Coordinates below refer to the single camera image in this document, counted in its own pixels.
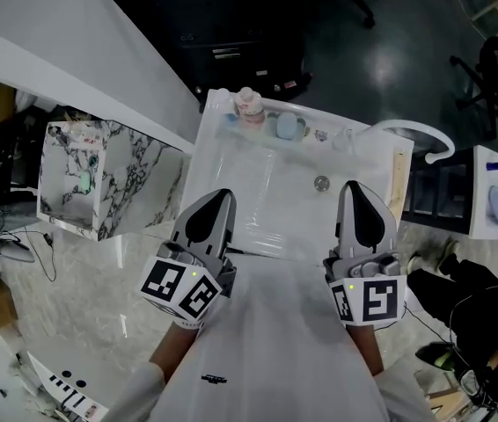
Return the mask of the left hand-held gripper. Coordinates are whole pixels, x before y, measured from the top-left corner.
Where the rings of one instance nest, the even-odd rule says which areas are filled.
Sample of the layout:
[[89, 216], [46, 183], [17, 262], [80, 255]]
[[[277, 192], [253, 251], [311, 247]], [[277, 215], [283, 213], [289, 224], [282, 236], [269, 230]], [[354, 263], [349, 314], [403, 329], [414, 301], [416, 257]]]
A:
[[181, 322], [200, 322], [217, 297], [229, 297], [233, 289], [237, 268], [225, 252], [236, 213], [237, 200], [227, 188], [187, 207], [175, 222], [172, 241], [149, 256], [137, 285], [139, 295]]

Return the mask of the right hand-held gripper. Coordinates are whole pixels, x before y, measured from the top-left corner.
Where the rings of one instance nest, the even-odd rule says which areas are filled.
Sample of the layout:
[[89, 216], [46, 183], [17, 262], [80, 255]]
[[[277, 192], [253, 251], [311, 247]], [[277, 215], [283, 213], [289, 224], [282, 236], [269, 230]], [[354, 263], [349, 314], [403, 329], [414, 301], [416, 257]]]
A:
[[[341, 189], [336, 236], [339, 255], [324, 260], [326, 282], [342, 324], [394, 323], [402, 318], [406, 276], [396, 252], [393, 213], [370, 188], [351, 180]], [[360, 252], [372, 253], [356, 257]]]

